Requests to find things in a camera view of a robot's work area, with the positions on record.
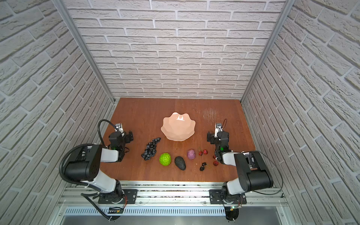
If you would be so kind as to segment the purple fig fruit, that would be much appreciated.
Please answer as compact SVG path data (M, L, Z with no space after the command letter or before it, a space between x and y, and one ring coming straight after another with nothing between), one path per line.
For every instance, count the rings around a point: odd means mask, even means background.
M187 151L187 158L188 159L195 159L196 158L196 152L193 149L190 149Z

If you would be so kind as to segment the dark grape bunch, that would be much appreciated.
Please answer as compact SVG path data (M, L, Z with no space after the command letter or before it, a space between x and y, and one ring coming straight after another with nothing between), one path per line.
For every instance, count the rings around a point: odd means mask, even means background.
M161 141L161 138L155 138L151 142L149 142L144 150L144 153L141 154L141 157L147 161L156 155L157 152L157 144Z

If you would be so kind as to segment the dark avocado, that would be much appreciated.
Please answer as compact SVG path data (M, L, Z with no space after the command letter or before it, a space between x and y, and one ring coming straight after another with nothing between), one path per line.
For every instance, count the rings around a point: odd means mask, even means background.
M182 171L186 170L186 163L183 157L177 156L174 160L175 165Z

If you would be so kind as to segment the green bumpy fruit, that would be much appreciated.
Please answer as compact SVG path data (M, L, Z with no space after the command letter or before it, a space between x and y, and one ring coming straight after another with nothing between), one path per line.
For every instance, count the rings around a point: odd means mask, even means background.
M171 161L172 161L172 158L169 153L163 153L163 154L161 154L161 156L159 158L160 164L165 167L169 166L171 164Z

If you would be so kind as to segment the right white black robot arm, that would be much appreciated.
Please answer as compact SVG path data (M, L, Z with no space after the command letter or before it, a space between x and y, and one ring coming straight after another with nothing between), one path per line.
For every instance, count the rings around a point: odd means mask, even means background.
M227 181L219 193L224 203L244 203L245 193L273 187L273 178L260 152L234 152L229 149L229 133L207 133L207 141L215 145L217 163L236 167L237 178Z

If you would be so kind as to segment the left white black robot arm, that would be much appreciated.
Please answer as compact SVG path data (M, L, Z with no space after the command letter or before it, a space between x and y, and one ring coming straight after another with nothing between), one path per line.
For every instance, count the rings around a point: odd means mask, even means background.
M124 190L119 180L109 177L100 169L100 164L121 162L126 144L134 140L132 131L115 131L110 134L110 149L101 144L81 144L70 150L60 162L61 178L71 184L90 187L94 194L84 197L98 199L99 204L134 204L136 190Z

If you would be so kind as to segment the pink wavy fruit bowl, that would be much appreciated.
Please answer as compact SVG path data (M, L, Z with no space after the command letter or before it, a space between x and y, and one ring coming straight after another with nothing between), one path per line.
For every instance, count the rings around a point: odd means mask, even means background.
M196 122L187 113L174 112L170 117L163 119L161 131L168 140L182 142L195 133Z

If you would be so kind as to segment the dark cherry pair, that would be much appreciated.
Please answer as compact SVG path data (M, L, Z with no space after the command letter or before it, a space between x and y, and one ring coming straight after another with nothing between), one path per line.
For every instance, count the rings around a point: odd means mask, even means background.
M203 162L202 163L202 165L200 166L200 171L204 171L206 168L210 168L210 166L209 165L207 165L207 163L206 162Z

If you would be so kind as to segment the aluminium mounting rail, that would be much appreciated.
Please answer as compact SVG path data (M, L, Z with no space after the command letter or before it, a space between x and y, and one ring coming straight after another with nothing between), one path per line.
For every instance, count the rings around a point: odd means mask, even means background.
M277 188L242 194L239 200L224 200L221 182L121 181L127 200L100 203L109 216L225 216L246 209L275 209L286 217L289 205Z

